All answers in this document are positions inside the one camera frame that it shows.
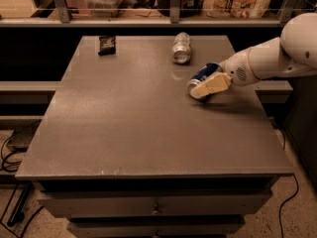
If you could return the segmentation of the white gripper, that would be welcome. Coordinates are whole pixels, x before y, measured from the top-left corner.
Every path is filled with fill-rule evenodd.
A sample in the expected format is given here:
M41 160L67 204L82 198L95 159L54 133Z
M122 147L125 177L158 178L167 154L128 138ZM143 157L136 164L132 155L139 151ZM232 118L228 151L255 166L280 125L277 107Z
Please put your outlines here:
M191 80L190 96L202 99L207 95L225 91L230 87L231 81L238 86L259 82L250 65L250 51L251 49L247 48L221 61L220 66L224 72L214 72L202 81Z

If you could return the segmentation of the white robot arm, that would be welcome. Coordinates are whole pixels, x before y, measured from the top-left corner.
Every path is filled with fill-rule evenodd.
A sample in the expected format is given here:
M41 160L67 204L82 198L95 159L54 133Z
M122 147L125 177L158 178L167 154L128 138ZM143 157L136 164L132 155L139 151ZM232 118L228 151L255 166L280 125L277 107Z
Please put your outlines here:
M281 35L233 54L220 63L206 63L187 83L195 99L225 91L231 84L245 86L273 77L315 75L317 69L317 14L291 19Z

